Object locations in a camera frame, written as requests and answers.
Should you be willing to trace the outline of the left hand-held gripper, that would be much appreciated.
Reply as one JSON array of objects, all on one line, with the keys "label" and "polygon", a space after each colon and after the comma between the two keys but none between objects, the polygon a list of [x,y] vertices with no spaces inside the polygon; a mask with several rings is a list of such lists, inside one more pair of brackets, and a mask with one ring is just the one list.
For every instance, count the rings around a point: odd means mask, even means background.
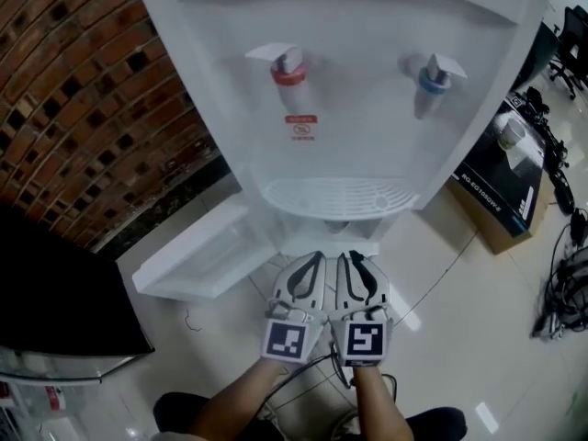
[{"label": "left hand-held gripper", "polygon": [[322,336],[327,261],[320,251],[296,258],[275,281],[261,357],[306,364]]}]

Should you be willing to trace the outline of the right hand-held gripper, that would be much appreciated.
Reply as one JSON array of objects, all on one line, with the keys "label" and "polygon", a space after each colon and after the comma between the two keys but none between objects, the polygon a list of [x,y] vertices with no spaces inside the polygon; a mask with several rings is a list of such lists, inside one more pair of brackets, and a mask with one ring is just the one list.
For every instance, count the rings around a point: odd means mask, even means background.
[{"label": "right hand-held gripper", "polygon": [[355,250],[339,255],[337,311],[329,323],[342,367],[375,367],[387,357],[393,329],[389,302],[390,282],[369,257]]}]

